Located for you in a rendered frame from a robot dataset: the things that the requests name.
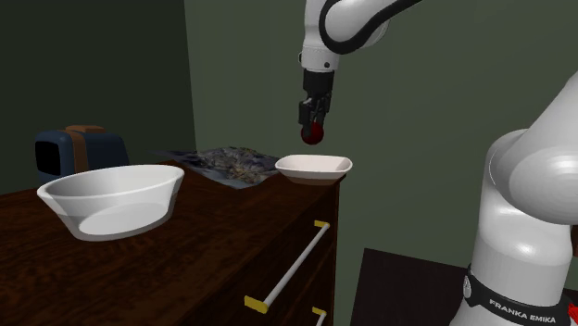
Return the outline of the patterned map sheet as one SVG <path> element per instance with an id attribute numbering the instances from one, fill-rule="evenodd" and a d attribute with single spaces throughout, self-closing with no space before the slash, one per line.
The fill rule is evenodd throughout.
<path id="1" fill-rule="evenodd" d="M 279 158 L 245 147 L 228 146 L 205 151 L 157 150 L 153 154 L 168 157 L 233 189 L 256 186 L 279 173 L 275 167 Z"/>

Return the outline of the dark robot stand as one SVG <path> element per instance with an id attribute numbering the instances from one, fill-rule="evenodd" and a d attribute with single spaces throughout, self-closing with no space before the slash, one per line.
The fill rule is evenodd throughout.
<path id="1" fill-rule="evenodd" d="M 465 273 L 366 248 L 350 326 L 448 326 L 461 303 Z"/>

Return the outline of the blue toaster with brown band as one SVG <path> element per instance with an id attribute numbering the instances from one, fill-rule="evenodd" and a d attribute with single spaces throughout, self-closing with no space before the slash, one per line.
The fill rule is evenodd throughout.
<path id="1" fill-rule="evenodd" d="M 34 155 L 41 184 L 94 169 L 130 164 L 122 138 L 94 125 L 39 132 Z"/>

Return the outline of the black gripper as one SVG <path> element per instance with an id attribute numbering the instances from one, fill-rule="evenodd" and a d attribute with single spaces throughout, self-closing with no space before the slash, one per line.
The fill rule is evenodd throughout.
<path id="1" fill-rule="evenodd" d="M 333 80 L 333 71 L 303 70 L 303 90 L 307 96 L 298 107 L 298 123 L 303 128 L 309 128 L 314 119 L 320 126 L 324 125 L 331 107 Z"/>

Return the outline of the small white bowl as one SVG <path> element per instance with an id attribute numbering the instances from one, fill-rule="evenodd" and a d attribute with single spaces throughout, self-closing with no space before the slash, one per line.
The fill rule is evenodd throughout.
<path id="1" fill-rule="evenodd" d="M 332 185 L 353 168 L 353 162 L 348 157 L 290 155 L 279 159 L 275 168 L 293 183 Z"/>

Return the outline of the large white bowl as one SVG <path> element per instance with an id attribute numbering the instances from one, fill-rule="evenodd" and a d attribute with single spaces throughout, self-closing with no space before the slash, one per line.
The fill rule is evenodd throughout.
<path id="1" fill-rule="evenodd" d="M 184 170 L 170 165 L 96 169 L 42 185 L 37 195 L 75 238 L 104 242 L 151 231 L 172 216 Z"/>

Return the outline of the small red ball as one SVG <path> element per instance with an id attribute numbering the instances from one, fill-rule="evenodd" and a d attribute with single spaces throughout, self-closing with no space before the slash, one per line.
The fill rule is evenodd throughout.
<path id="1" fill-rule="evenodd" d="M 314 145 L 322 141 L 324 130 L 317 121 L 313 121 L 307 128 L 303 127 L 301 129 L 300 135 L 305 144 Z"/>

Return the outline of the dark wooden chest of drawers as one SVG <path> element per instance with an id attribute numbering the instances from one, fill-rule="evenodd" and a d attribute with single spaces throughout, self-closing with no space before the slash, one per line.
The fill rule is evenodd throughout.
<path id="1" fill-rule="evenodd" d="M 337 184 L 190 171 L 164 224 L 92 243 L 34 190 L 0 195 L 0 326 L 333 326 L 338 205 Z"/>

